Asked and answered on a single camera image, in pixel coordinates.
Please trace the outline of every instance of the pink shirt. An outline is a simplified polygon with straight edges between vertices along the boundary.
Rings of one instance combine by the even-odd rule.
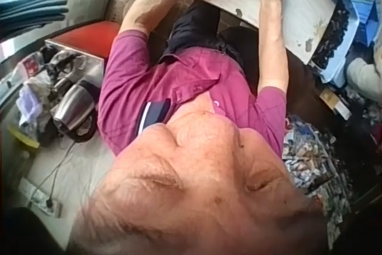
[[[145,34],[129,30],[115,38],[98,106],[98,128],[115,155],[134,140],[147,102],[171,100],[166,122],[183,103],[209,90],[216,113],[239,128],[258,131],[281,156],[287,103],[283,91],[266,87],[255,98],[239,65],[207,48],[166,55],[154,67],[149,63]]]

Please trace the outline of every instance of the kettle handle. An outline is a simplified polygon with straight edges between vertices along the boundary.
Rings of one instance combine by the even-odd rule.
[[[89,116],[91,117],[91,123],[90,123],[90,128],[86,134],[83,134],[81,136],[78,135],[78,130],[81,127],[81,125],[79,125],[79,127],[77,129],[67,133],[67,135],[77,143],[87,142],[88,140],[90,140],[93,137],[93,135],[97,131],[97,111],[96,111],[96,109],[93,109],[92,112],[89,114]]]

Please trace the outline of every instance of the power strip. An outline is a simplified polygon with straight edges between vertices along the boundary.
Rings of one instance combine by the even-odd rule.
[[[52,199],[52,206],[47,207],[49,196],[24,177],[19,184],[19,191],[28,199],[28,202],[35,204],[45,215],[60,218],[62,204],[55,199]]]

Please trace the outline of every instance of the wire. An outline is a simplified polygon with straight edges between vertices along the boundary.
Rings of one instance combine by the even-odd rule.
[[[55,186],[55,183],[56,183],[56,179],[57,179],[57,174],[58,174],[58,170],[60,169],[60,167],[63,165],[63,163],[65,162],[65,159],[66,157],[68,156],[69,152],[72,150],[72,148],[74,147],[75,145],[75,141],[73,141],[73,143],[69,146],[68,150],[66,151],[66,153],[64,154],[64,157],[63,159],[59,162],[59,164],[56,165],[55,168],[53,168],[52,172],[50,172],[49,175],[47,175],[47,177],[42,181],[40,182],[40,184],[36,187],[36,189],[33,191],[32,195],[30,196],[30,198],[28,199],[28,202],[27,202],[27,208],[31,208],[32,206],[32,199],[33,199],[33,196],[36,194],[36,192],[41,188],[41,186],[52,176],[53,173],[55,173],[54,175],[54,178],[53,178],[53,183],[52,183],[52,188],[51,188],[51,191],[50,191],[50,195],[49,195],[49,199],[48,200],[51,200],[51,197],[52,197],[52,194],[54,192],[54,186]]]

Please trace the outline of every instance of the man's arm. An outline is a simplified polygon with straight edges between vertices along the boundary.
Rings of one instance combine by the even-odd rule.
[[[119,33],[126,30],[139,30],[146,35],[157,27],[159,22],[177,0],[135,0],[127,12]]]
[[[286,93],[289,73],[282,36],[282,0],[260,0],[260,5],[258,92],[271,86]]]

